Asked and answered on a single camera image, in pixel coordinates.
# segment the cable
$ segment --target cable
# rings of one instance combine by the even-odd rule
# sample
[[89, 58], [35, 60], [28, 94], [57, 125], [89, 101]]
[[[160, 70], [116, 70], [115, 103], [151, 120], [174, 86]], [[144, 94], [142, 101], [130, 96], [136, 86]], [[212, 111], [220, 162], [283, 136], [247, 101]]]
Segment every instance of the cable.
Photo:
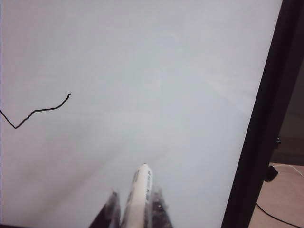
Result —
[[285, 164], [282, 164], [282, 165], [274, 165], [273, 167], [275, 168], [275, 167], [280, 167], [280, 166], [288, 166], [288, 167], [291, 167], [291, 168], [293, 168], [294, 170], [296, 170], [302, 177], [304, 177], [303, 174], [302, 174], [296, 167], [294, 167], [294, 166], [292, 166], [292, 165], [285, 165]]
[[[302, 177], [304, 177], [303, 174], [302, 174], [296, 167], [294, 167], [294, 166], [292, 166], [292, 165], [285, 165], [285, 164], [282, 164], [282, 165], [275, 165], [275, 166], [273, 166], [273, 167], [280, 167], [280, 166], [288, 166], [288, 167], [291, 167], [291, 168], [295, 169]], [[275, 216], [269, 214], [269, 213], [268, 213], [267, 211], [265, 211], [260, 205], [258, 205], [258, 203], [256, 203], [256, 205], [258, 206], [258, 208], [260, 208], [260, 210], [261, 210], [262, 212], [264, 212], [264, 213], [267, 214], [268, 216], [272, 217], [273, 219], [276, 219], [276, 220], [278, 220], [278, 221], [280, 221], [280, 222], [286, 223], [286, 224], [288, 224], [288, 225], [290, 225], [290, 226], [293, 226], [293, 227], [304, 228], [304, 227], [301, 227], [301, 226], [298, 226], [298, 225], [295, 225], [295, 224], [286, 222], [286, 221], [284, 221], [284, 220], [281, 220], [281, 219], [279, 219], [279, 218], [277, 218], [277, 217], [275, 217]]]
[[256, 203], [256, 205], [258, 206], [258, 208], [260, 208], [260, 210], [261, 210], [262, 212], [264, 212], [264, 213], [267, 214], [268, 216], [272, 217], [273, 219], [276, 219], [276, 220], [278, 220], [278, 221], [280, 221], [280, 222], [286, 223], [286, 224], [288, 224], [288, 225], [290, 225], [290, 226], [293, 226], [293, 227], [304, 228], [304, 227], [300, 227], [300, 226], [297, 226], [297, 225], [295, 225], [295, 224], [286, 222], [286, 221], [284, 221], [284, 220], [281, 220], [281, 219], [279, 219], [279, 218], [277, 218], [277, 217], [275, 217], [275, 216], [269, 214], [267, 211], [265, 211], [263, 208], [261, 208], [261, 206], [258, 205], [258, 203]]
[[10, 122], [10, 120], [6, 117], [6, 115], [1, 111], [1, 109], [0, 109], [0, 112], [1, 112], [1, 114], [4, 116], [4, 118], [7, 120], [7, 122], [9, 122], [9, 124], [10, 124], [13, 128], [17, 129], [17, 128], [21, 127], [21, 125], [23, 125], [23, 123], [24, 123], [26, 120], [28, 120], [34, 113], [44, 112], [44, 111], [51, 111], [51, 110], [55, 110], [55, 109], [60, 108], [60, 107], [68, 100], [68, 98], [70, 97], [70, 95], [71, 95], [71, 94], [68, 94], [67, 97], [66, 97], [66, 99], [65, 99], [60, 105], [58, 105], [58, 106], [55, 107], [55, 108], [45, 108], [45, 109], [34, 110], [33, 112], [31, 112], [31, 113], [27, 116], [27, 118], [25, 118], [24, 120], [22, 120], [22, 122], [21, 122], [18, 126], [14, 126], [14, 125]]

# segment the wooden floor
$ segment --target wooden floor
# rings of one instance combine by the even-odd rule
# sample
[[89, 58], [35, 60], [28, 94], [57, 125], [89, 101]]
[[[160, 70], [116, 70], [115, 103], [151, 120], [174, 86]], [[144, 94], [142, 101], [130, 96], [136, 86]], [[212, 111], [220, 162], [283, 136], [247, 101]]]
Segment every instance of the wooden floor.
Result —
[[[294, 166], [304, 175], [304, 166]], [[278, 176], [264, 182], [258, 204], [269, 214], [304, 227], [304, 177], [291, 167], [277, 167]], [[292, 228], [277, 221], [258, 207], [255, 208], [249, 228]]]

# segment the black object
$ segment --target black object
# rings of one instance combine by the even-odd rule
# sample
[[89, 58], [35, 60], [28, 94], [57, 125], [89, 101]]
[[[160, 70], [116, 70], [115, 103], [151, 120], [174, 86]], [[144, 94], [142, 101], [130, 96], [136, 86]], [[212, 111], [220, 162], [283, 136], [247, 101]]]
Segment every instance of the black object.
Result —
[[269, 166], [266, 172], [266, 176], [264, 177], [264, 181], [271, 182], [276, 176], [278, 172], [273, 166]]
[[275, 149], [279, 148], [279, 145], [282, 143], [281, 139], [277, 137], [276, 139], [276, 144], [275, 144]]
[[222, 228], [250, 223], [304, 56], [304, 1], [283, 0]]
[[119, 228], [119, 195], [113, 192], [89, 228]]
[[173, 228], [169, 215], [166, 212], [162, 190], [155, 189], [152, 197], [152, 228]]

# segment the drawn line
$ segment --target drawn line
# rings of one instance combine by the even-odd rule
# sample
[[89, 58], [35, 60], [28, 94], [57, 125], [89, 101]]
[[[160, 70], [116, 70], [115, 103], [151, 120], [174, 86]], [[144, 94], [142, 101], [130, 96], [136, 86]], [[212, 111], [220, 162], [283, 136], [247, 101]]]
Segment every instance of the drawn line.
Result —
[[67, 97], [66, 97], [66, 99], [65, 99], [60, 105], [58, 105], [58, 106], [55, 107], [55, 108], [45, 108], [45, 109], [34, 110], [33, 112], [31, 112], [31, 113], [27, 116], [27, 118], [25, 118], [24, 120], [22, 120], [22, 122], [21, 122], [18, 126], [14, 126], [14, 125], [10, 122], [10, 120], [6, 117], [6, 115], [1, 111], [1, 109], [0, 109], [0, 112], [1, 112], [1, 114], [4, 116], [4, 118], [7, 120], [7, 122], [9, 122], [9, 124], [10, 124], [13, 128], [17, 129], [17, 128], [21, 127], [21, 125], [23, 125], [23, 123], [24, 123], [26, 120], [28, 120], [34, 113], [39, 113], [39, 112], [44, 112], [44, 111], [51, 111], [51, 110], [55, 110], [55, 109], [60, 108], [60, 107], [63, 106], [63, 104], [68, 100], [68, 98], [70, 97], [70, 95], [71, 95], [71, 94], [68, 94]]

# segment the white surface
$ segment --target white surface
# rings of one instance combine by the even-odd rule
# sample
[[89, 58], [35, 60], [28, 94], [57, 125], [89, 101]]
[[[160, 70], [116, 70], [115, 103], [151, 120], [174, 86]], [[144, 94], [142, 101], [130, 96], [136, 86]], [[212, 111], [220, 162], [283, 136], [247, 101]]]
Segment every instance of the white surface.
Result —
[[1, 1], [1, 221], [85, 228], [154, 172], [176, 228], [218, 228], [281, 1]]

